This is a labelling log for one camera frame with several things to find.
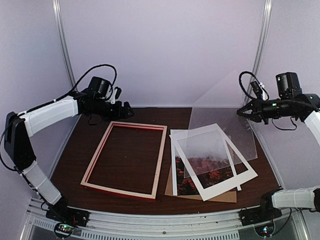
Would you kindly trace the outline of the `red wooden picture frame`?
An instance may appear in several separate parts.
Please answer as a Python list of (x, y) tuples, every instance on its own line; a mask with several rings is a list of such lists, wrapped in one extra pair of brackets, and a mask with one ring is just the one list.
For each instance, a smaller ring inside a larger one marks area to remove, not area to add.
[(135, 199), (156, 199), (167, 126), (112, 121), (82, 177), (85, 188)]

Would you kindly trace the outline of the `clear acrylic sheet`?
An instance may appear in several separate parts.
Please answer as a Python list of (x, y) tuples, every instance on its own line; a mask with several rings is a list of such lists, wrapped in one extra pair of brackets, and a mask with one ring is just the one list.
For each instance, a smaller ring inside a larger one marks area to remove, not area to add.
[(198, 176), (242, 164), (235, 150), (247, 161), (258, 156), (249, 122), (237, 115), (244, 99), (238, 77), (233, 70), (193, 103), (187, 136), (179, 144)]

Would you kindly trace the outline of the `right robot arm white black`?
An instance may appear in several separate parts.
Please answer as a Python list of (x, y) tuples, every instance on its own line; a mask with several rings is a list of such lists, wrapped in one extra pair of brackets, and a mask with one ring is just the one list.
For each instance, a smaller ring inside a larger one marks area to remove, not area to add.
[[(279, 96), (277, 99), (270, 99), (268, 92), (256, 79), (251, 82), (255, 96), (243, 90), (250, 101), (236, 111), (237, 115), (265, 125), (283, 117), (289, 117), (291, 122), (300, 120), (318, 141), (320, 139), (320, 97), (315, 93), (304, 94), (295, 72), (280, 73), (276, 75), (275, 80)], [(266, 221), (276, 217), (283, 208), (319, 212), (320, 187), (279, 189), (265, 193), (261, 197), (256, 216), (259, 220)]]

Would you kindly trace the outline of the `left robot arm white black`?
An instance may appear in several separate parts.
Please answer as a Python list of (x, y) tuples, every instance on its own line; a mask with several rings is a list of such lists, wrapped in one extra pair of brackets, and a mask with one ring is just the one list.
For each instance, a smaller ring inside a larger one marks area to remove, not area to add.
[(20, 113), (6, 116), (5, 130), (1, 136), (4, 149), (14, 167), (33, 189), (50, 206), (61, 222), (72, 218), (72, 211), (62, 201), (63, 196), (37, 163), (30, 138), (43, 129), (64, 119), (78, 115), (98, 115), (105, 121), (128, 119), (134, 116), (129, 102), (118, 100), (122, 90), (101, 77), (94, 76), (87, 88), (71, 90), (65, 96)]

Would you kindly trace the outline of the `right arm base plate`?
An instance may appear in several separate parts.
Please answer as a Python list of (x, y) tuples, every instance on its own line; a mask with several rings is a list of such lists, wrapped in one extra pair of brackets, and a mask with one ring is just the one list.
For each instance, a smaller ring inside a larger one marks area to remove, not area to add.
[(242, 226), (255, 225), (271, 221), (282, 216), (282, 211), (277, 208), (263, 210), (260, 206), (254, 208), (242, 208), (238, 212)]

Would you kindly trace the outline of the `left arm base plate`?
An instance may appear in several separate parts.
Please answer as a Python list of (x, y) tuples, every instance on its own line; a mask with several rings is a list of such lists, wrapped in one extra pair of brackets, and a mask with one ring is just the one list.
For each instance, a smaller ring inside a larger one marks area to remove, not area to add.
[(90, 213), (86, 210), (70, 208), (68, 206), (50, 206), (45, 217), (51, 220), (66, 223), (73, 227), (86, 227)]

